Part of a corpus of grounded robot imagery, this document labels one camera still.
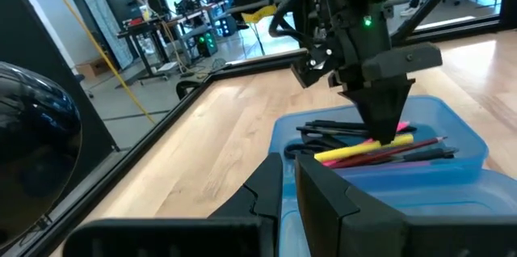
green light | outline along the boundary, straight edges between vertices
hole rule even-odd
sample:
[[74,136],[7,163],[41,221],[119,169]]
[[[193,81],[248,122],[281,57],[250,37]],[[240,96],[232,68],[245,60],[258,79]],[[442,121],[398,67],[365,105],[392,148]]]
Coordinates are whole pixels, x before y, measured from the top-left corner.
[[372,22],[372,17],[371,17],[371,16],[369,16],[369,15],[368,15],[368,16],[365,16],[365,17],[363,18],[363,24],[364,24],[364,26],[365,26],[365,27],[371,27],[371,26],[372,26],[372,24],[373,24],[373,22]]

